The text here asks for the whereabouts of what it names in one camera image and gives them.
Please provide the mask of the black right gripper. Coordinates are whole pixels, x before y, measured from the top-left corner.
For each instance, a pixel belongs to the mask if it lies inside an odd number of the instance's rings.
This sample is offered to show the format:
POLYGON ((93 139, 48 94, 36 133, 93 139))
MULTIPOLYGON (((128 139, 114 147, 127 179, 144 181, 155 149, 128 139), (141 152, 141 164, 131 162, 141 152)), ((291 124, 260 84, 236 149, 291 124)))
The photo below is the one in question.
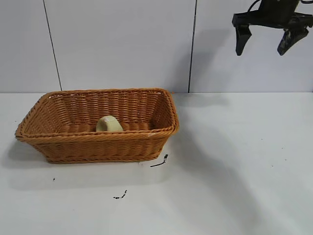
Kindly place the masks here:
POLYGON ((283 56, 294 44, 305 38, 312 28, 312 14, 296 12, 299 0, 259 0, 246 12, 235 13, 232 24, 236 31, 236 54, 241 56, 250 39, 249 25, 285 29, 277 51, 283 56))

